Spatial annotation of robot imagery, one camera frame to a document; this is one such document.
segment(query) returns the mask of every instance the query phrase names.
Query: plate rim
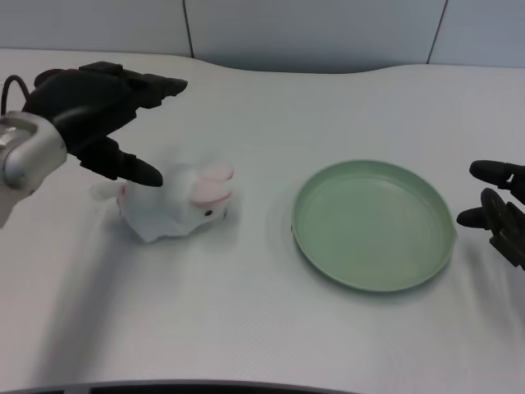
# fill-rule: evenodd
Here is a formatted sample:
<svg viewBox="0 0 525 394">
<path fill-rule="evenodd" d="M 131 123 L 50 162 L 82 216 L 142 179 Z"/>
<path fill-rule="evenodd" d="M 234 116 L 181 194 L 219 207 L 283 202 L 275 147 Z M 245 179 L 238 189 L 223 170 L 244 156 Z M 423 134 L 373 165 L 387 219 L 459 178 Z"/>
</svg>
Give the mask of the plate rim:
<svg viewBox="0 0 525 394">
<path fill-rule="evenodd" d="M 324 171 L 326 171 L 326 170 L 328 170 L 328 169 L 330 169 L 332 167 L 337 167 L 337 166 L 340 166 L 340 165 L 343 165 L 343 164 L 347 164 L 347 163 L 375 163 L 375 164 L 385 164 L 385 165 L 390 166 L 390 167 L 396 167 L 396 168 L 398 168 L 398 169 L 400 169 L 402 171 L 406 171 L 406 172 L 409 172 L 409 173 L 413 174 L 414 176 L 419 178 L 421 181 L 423 181 L 425 184 L 430 186 L 430 188 L 436 193 L 436 195 L 439 197 L 439 199 L 441 200 L 441 202 L 443 203 L 443 205 L 446 208 L 447 218 L 450 220 L 450 225 L 452 226 L 452 229 L 454 230 L 454 234 L 455 234 L 455 235 L 453 234 L 452 240 L 450 242 L 450 247 L 449 247 L 449 250 L 447 251 L 447 254 L 446 254 L 445 258 L 443 259 L 443 261 L 440 263 L 440 265 L 437 267 L 436 270 L 432 271 L 429 275 L 425 276 L 420 281 L 411 284 L 410 286 L 395 287 L 395 288 L 391 288 L 391 289 L 388 289 L 388 290 L 383 290 L 383 289 L 378 290 L 378 289 L 370 289 L 370 288 L 366 288 L 366 287 L 363 287 L 363 286 L 355 285 L 353 283 L 342 281 L 339 278 L 334 277 L 330 273 L 326 272 L 310 256 L 308 256 L 308 253 L 306 252 L 306 250 L 304 248 L 304 245 L 301 244 L 300 237 L 297 235 L 297 232 L 295 230 L 295 228 L 296 228 L 295 224 L 296 224 L 296 221 L 298 220 L 297 219 L 298 215 L 296 214 L 296 211 L 298 209 L 297 205 L 298 205 L 298 202 L 299 202 L 299 197 L 301 196 L 301 193 L 303 192 L 303 190 L 306 187 L 306 185 L 310 181 L 312 181 L 313 178 L 315 178 L 316 176 L 318 176 L 322 172 L 324 172 Z M 446 203 L 446 200 L 443 197 L 443 195 L 432 185 L 432 183 L 430 183 L 427 180 L 425 180 L 422 176 L 419 176 L 416 172 L 410 171 L 409 169 L 401 167 L 401 166 L 398 166 L 396 164 L 383 162 L 381 160 L 367 160 L 367 159 L 343 160 L 343 161 L 340 161 L 340 162 L 337 162 L 337 163 L 333 163 L 333 164 L 331 164 L 329 166 L 326 166 L 326 167 L 322 168 L 321 170 L 315 172 L 305 182 L 303 182 L 303 184 L 299 188 L 299 191 L 295 195 L 294 204 L 292 206 L 292 218 L 291 219 L 292 219 L 292 226 L 291 226 L 292 228 L 291 229 L 292 229 L 292 233 L 294 235 L 294 240 L 295 240 L 295 242 L 297 242 L 297 245 L 300 248 L 301 253 L 310 262 L 311 265 L 313 265 L 316 269 L 318 269 L 325 276 L 329 277 L 331 280 L 333 280 L 335 282 L 338 282 L 338 283 L 340 283 L 340 284 L 342 284 L 344 286 L 347 286 L 347 287 L 350 287 L 350 288 L 353 288 L 353 289 L 357 289 L 357 290 L 360 290 L 360 291 L 370 291 L 370 292 L 375 292 L 375 293 L 390 293 L 390 292 L 393 292 L 393 291 L 408 290 L 408 289 L 411 289 L 413 287 L 419 286 L 419 285 L 423 284 L 424 282 L 432 279 L 434 276 L 436 276 L 438 273 L 440 273 L 447 266 L 448 262 L 452 259 L 452 254 L 454 253 L 454 246 L 455 246 L 455 242 L 456 242 L 456 238 L 457 238 L 455 225 L 454 225 L 454 219 L 452 218 L 452 213 L 450 212 L 449 205 Z"/>
</svg>

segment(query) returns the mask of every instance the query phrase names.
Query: stuffed bunny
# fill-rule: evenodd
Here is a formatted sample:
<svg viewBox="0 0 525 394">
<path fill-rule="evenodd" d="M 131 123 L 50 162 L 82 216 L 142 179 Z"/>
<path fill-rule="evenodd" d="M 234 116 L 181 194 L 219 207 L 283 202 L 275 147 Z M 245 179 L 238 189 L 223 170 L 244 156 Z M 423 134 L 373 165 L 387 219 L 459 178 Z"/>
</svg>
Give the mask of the stuffed bunny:
<svg viewBox="0 0 525 394">
<path fill-rule="evenodd" d="M 163 173 L 163 186 L 128 181 L 117 191 L 121 215 L 144 242 L 186 236 L 226 216 L 233 177 L 230 164 L 176 164 Z"/>
</svg>

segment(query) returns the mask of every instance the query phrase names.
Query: white wall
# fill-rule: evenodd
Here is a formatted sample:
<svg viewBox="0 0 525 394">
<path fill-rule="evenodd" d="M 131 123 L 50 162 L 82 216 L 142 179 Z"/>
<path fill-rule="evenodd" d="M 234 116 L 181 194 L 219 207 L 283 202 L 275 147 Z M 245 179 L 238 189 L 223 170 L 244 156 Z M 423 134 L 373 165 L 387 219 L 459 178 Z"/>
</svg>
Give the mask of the white wall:
<svg viewBox="0 0 525 394">
<path fill-rule="evenodd" d="M 182 0 L 1 0 L 0 48 L 189 56 Z"/>
<path fill-rule="evenodd" d="M 449 0 L 431 63 L 525 66 L 525 0 Z"/>
<path fill-rule="evenodd" d="M 187 0 L 195 57 L 261 71 L 424 63 L 445 0 Z"/>
</svg>

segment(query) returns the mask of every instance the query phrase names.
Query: white tablecloth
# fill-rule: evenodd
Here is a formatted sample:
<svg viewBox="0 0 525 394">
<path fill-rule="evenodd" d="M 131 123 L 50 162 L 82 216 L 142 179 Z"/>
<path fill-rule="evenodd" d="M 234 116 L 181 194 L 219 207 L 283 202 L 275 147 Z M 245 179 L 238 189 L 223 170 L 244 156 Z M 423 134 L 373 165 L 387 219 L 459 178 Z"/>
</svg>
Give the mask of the white tablecloth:
<svg viewBox="0 0 525 394">
<path fill-rule="evenodd" d="M 0 80 L 98 60 L 189 81 L 114 137 L 146 160 L 224 154 L 235 165 L 233 213 L 190 238 L 140 245 L 112 201 L 90 197 L 103 178 L 69 158 L 0 232 L 0 392 L 179 378 L 366 394 L 525 392 L 525 273 L 488 233 L 458 227 L 450 266 L 396 295 L 324 278 L 290 233 L 301 183 L 341 160 L 411 169 L 454 216 L 478 206 L 485 185 L 468 174 L 473 160 L 525 163 L 525 70 L 293 75 L 170 56 L 1 50 Z"/>
</svg>

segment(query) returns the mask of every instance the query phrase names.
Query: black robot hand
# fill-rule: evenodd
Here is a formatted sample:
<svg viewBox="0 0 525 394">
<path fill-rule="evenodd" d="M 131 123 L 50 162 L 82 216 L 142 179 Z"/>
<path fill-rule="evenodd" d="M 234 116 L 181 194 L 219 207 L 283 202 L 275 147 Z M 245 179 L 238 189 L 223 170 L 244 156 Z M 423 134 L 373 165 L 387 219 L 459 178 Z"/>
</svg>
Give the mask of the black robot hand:
<svg viewBox="0 0 525 394">
<path fill-rule="evenodd" d="M 155 108 L 177 96 L 185 80 L 127 71 L 119 64 L 96 62 L 78 70 L 40 74 L 22 109 L 49 120 L 61 134 L 68 153 L 110 179 L 161 186 L 162 175 L 132 154 L 120 151 L 107 136 L 136 118 L 139 108 Z"/>
</svg>

